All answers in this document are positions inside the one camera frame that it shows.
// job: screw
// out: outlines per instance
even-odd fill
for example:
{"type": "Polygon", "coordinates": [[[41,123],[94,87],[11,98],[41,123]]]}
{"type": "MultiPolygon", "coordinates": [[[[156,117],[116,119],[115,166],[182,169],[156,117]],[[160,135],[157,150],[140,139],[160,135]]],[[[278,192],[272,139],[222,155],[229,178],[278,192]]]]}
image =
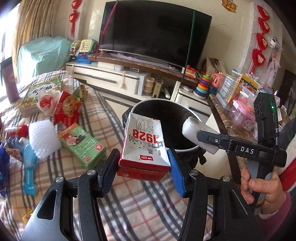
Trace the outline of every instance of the screw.
{"type": "Polygon", "coordinates": [[[229,181],[230,181],[230,177],[228,177],[228,176],[223,176],[223,177],[222,177],[222,180],[223,180],[224,182],[229,182],[229,181]]]}
{"type": "Polygon", "coordinates": [[[190,174],[191,174],[192,176],[197,176],[197,175],[198,175],[198,170],[192,169],[192,170],[190,171],[190,174]]]}
{"type": "Polygon", "coordinates": [[[64,178],[62,176],[59,176],[59,177],[56,178],[57,183],[60,183],[63,180],[64,180],[64,178]]]}
{"type": "Polygon", "coordinates": [[[87,171],[87,174],[88,174],[89,176],[92,176],[92,175],[94,175],[95,173],[96,173],[96,171],[93,170],[93,169],[87,171]]]}

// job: green cable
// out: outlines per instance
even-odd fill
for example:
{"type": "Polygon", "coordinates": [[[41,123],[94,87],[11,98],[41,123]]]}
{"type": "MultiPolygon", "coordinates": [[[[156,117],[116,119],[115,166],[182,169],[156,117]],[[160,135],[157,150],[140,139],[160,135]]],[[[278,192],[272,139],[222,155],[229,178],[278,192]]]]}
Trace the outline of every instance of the green cable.
{"type": "Polygon", "coordinates": [[[188,47],[187,58],[186,58],[186,63],[185,63],[185,68],[184,68],[184,73],[182,75],[181,83],[184,80],[185,73],[186,73],[186,67],[187,67],[187,64],[188,64],[189,53],[190,53],[191,44],[192,44],[192,36],[193,36],[194,23],[195,23],[195,10],[193,10],[192,25],[191,25],[191,34],[190,34],[190,40],[189,40],[189,47],[188,47]]]}

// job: pink container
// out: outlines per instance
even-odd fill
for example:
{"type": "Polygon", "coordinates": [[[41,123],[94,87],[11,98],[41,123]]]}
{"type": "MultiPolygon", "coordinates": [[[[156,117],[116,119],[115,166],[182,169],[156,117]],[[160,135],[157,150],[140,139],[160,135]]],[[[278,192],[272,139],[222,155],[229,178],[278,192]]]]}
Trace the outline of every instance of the pink container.
{"type": "Polygon", "coordinates": [[[216,89],[221,89],[225,81],[225,75],[219,72],[216,74],[212,74],[211,79],[212,79],[212,86],[215,87],[216,89]]]}
{"type": "Polygon", "coordinates": [[[243,86],[237,100],[239,103],[241,103],[241,105],[244,106],[246,110],[248,110],[249,112],[253,112],[254,101],[256,97],[257,97],[256,94],[254,94],[252,91],[250,91],[249,89],[243,86]]]}
{"type": "Polygon", "coordinates": [[[239,101],[233,101],[230,117],[234,125],[239,126],[246,131],[251,131],[255,124],[255,114],[244,108],[239,101]]]}

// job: hand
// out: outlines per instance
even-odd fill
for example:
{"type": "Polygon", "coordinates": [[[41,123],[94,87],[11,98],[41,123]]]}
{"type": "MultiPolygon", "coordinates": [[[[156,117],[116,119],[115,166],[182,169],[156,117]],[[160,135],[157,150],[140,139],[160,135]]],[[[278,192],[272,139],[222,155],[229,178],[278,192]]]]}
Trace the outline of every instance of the hand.
{"type": "Polygon", "coordinates": [[[254,197],[249,193],[249,189],[255,192],[266,193],[265,200],[263,200],[261,206],[262,214],[278,211],[285,202],[286,195],[283,191],[279,176],[275,171],[273,171],[270,180],[263,180],[251,178],[247,167],[244,167],[241,173],[241,184],[241,194],[248,204],[254,202],[254,197]]]}

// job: red sleeve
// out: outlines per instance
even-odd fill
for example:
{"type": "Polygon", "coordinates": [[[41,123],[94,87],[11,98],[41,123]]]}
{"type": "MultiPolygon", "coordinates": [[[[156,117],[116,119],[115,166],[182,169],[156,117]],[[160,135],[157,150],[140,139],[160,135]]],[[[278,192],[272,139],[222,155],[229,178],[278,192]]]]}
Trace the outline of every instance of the red sleeve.
{"type": "Polygon", "coordinates": [[[290,210],[291,196],[289,193],[285,193],[285,194],[286,194],[286,200],[275,215],[271,216],[268,219],[261,219],[258,215],[256,215],[257,222],[264,234],[265,240],[269,240],[269,238],[275,233],[275,231],[279,228],[279,226],[285,220],[290,210]]]}

